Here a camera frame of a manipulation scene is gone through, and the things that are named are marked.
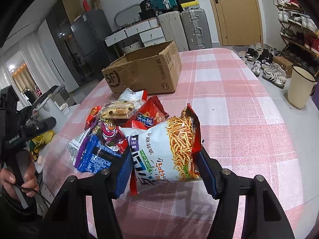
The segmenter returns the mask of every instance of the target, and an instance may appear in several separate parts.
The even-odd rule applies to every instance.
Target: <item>screw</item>
[[[110,170],[108,168],[101,170],[101,174],[103,174],[103,175],[107,175],[109,173],[110,173]]]
[[[263,182],[265,180],[265,178],[262,175],[257,175],[256,179],[260,182]]]
[[[75,175],[71,175],[68,177],[68,182],[74,182],[77,177]]]
[[[227,168],[223,169],[221,172],[222,172],[223,174],[225,174],[225,175],[230,175],[230,174],[231,174],[230,169],[227,169]]]

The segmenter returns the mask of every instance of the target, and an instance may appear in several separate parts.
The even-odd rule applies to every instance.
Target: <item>wooden door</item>
[[[211,0],[221,45],[252,45],[261,42],[257,0]]]

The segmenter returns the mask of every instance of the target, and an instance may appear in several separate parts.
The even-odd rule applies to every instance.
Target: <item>suitcase handle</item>
[[[200,28],[200,27],[197,27],[198,29],[199,29],[199,31],[200,31],[200,35],[199,35],[199,37],[202,37],[202,36],[204,36],[204,34],[203,34],[203,29],[202,28]]]

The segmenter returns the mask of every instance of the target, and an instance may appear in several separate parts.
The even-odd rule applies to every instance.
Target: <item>wire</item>
[[[51,203],[39,192],[39,191],[36,191],[34,189],[31,189],[31,188],[25,188],[25,187],[21,187],[21,186],[18,186],[16,184],[14,184],[14,186],[16,186],[17,188],[21,189],[21,190],[26,190],[26,191],[34,191],[35,193],[37,193],[45,202],[47,202],[49,204],[49,206],[51,206]]]

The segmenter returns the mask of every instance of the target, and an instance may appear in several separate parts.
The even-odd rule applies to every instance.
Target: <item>pink plaid tablecloth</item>
[[[263,175],[295,227],[303,192],[298,159],[289,132],[274,102],[250,69],[223,48],[180,53],[182,72],[173,94],[159,95],[170,116],[179,116],[190,103],[201,122],[204,146],[210,157],[237,175]],[[103,80],[82,102],[63,130],[47,145],[44,180],[55,196],[73,166],[67,145],[83,131],[92,107],[117,99]],[[114,200],[125,238],[206,238],[218,201],[202,181],[164,184],[138,196],[128,192]],[[234,238],[240,238],[245,198],[240,197]],[[90,230],[92,203],[87,199]]]

